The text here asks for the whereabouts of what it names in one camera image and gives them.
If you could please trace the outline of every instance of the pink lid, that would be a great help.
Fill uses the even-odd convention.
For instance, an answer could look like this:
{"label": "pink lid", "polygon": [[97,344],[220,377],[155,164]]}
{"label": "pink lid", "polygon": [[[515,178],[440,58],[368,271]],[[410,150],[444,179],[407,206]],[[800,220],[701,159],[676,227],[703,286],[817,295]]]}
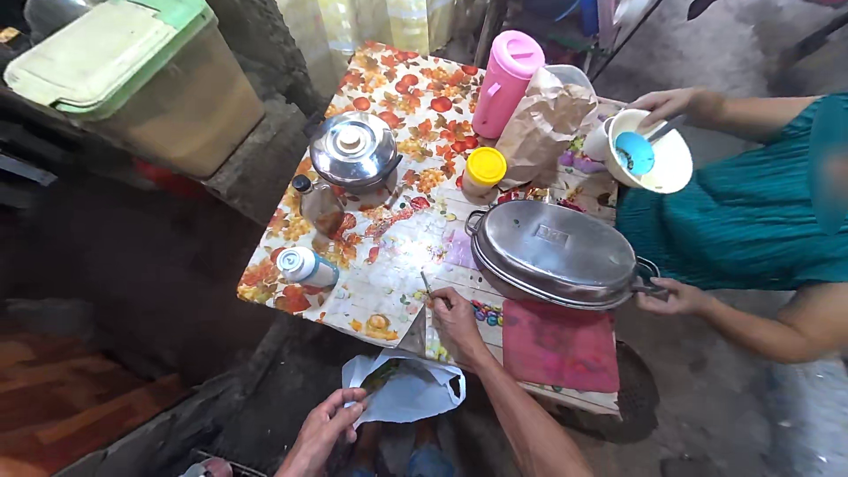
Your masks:
{"label": "pink lid", "polygon": [[526,33],[507,30],[492,42],[491,57],[507,73],[529,80],[533,73],[544,66],[542,47]]}

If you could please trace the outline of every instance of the teal dress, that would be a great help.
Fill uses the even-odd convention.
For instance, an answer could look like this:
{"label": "teal dress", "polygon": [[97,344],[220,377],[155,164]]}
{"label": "teal dress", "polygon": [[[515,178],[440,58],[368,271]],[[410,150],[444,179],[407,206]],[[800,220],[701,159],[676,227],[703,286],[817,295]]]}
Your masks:
{"label": "teal dress", "polygon": [[[833,96],[848,108],[848,93]],[[702,289],[848,282],[848,226],[835,235],[822,231],[806,181],[819,102],[773,142],[695,171],[680,192],[630,190],[616,227],[636,255],[654,261],[663,276]]]}

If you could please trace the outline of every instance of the yellow lid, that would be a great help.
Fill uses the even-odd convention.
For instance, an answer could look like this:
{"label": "yellow lid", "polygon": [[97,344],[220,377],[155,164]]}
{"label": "yellow lid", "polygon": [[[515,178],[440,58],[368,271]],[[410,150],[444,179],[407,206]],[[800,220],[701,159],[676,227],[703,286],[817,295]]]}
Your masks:
{"label": "yellow lid", "polygon": [[482,186],[493,186],[506,174],[506,159],[495,148],[477,148],[466,161],[468,176]]}

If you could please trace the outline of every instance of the black bottle cap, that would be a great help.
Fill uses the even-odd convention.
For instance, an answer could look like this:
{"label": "black bottle cap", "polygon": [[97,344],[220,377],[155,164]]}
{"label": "black bottle cap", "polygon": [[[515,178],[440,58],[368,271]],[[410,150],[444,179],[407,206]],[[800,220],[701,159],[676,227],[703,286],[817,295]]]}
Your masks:
{"label": "black bottle cap", "polygon": [[306,192],[312,187],[312,181],[303,174],[298,174],[292,179],[292,187],[298,192]]}

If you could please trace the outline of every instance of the pink cloth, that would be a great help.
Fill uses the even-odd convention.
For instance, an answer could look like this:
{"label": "pink cloth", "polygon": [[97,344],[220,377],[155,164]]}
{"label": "pink cloth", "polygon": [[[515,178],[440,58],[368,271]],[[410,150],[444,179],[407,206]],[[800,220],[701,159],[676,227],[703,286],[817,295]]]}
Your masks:
{"label": "pink cloth", "polygon": [[612,316],[537,301],[504,302],[504,368],[516,379],[618,391]]}

